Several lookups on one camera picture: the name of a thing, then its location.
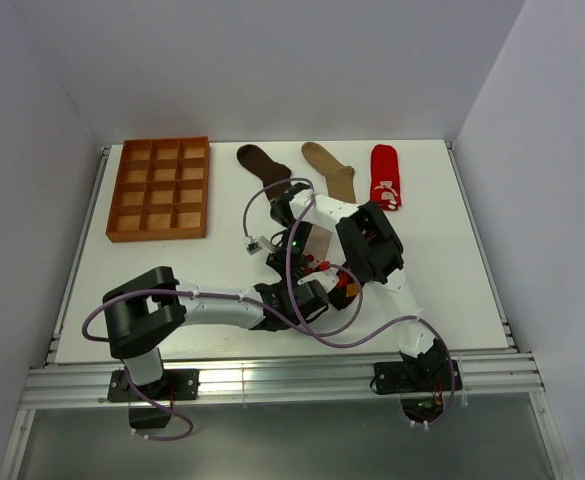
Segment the beige and red reindeer sock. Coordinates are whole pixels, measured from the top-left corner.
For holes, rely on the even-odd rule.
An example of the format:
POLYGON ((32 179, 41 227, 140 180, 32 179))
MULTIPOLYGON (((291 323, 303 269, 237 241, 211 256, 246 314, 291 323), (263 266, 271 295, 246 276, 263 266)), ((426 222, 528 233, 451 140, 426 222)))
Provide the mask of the beige and red reindeer sock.
POLYGON ((312 225, 309 231, 303 255, 307 259, 306 271, 311 273, 321 262, 327 258, 332 239, 332 233, 320 226, 312 225))

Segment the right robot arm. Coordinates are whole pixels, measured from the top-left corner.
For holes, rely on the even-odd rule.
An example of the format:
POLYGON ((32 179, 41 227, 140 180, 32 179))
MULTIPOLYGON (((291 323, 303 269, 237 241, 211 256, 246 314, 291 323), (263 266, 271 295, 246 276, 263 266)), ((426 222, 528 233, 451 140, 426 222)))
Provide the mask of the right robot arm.
POLYGON ((362 205, 342 202, 316 194, 309 184, 297 183, 271 201, 271 218, 288 231, 284 278, 290 307, 301 333, 330 348, 350 349, 367 343, 395 325, 402 325, 405 335, 400 344, 400 355, 406 364, 407 383, 414 389, 424 390, 443 372, 450 375, 449 389, 455 391, 457 372, 449 349, 440 334, 419 314, 394 318, 360 340, 335 343, 328 339, 328 333, 314 331, 308 324, 308 316, 300 310, 298 301, 301 297, 294 293, 294 289, 313 281, 309 274, 299 276, 293 273, 296 232, 305 218, 313 225, 334 231, 345 254, 344 266, 330 264, 321 269, 321 273, 330 275, 334 269, 344 272, 358 289, 359 299, 363 297, 365 285, 375 287, 380 296, 392 303, 392 311, 403 300, 414 300, 403 271, 403 245, 380 206, 371 201, 362 205))

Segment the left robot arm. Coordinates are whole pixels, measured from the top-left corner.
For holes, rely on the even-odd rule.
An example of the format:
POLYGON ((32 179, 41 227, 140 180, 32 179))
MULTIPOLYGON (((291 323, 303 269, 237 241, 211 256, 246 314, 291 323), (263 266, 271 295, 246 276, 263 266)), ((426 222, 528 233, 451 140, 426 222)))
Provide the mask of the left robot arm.
POLYGON ((182 326, 224 325, 277 332, 308 323, 328 310, 328 294, 317 280, 288 288, 284 281, 247 289, 210 289, 181 284, 160 266, 103 297, 111 356, 123 362, 131 388, 155 399, 167 386, 159 345, 182 326))

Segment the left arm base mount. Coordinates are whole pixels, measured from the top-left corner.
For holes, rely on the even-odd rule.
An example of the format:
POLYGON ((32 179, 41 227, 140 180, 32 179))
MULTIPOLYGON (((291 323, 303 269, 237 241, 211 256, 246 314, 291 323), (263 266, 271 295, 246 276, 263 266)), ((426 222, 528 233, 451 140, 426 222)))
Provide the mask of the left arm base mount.
MULTIPOLYGON (((156 382, 137 389, 154 402, 167 402, 173 408, 177 401, 193 401, 197 398, 199 387, 199 371, 197 369, 168 369, 156 382)), ((128 422, 131 428, 141 431, 156 431, 165 428, 172 417, 171 414, 156 408, 153 404, 139 397, 129 386, 123 369, 115 370, 110 378, 107 393, 108 403, 143 402, 145 407, 130 407, 128 422)))

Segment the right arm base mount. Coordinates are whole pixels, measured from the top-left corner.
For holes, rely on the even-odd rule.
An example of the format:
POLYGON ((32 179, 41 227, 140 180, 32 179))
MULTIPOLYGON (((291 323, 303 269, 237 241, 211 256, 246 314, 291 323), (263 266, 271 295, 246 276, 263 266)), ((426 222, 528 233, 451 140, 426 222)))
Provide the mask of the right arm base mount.
POLYGON ((369 383, 377 395, 399 395, 401 409, 409 422, 423 426, 436 422, 446 411, 446 394, 462 390, 463 382, 456 361, 449 368, 447 361, 437 366, 424 362, 393 361, 373 365, 369 383))

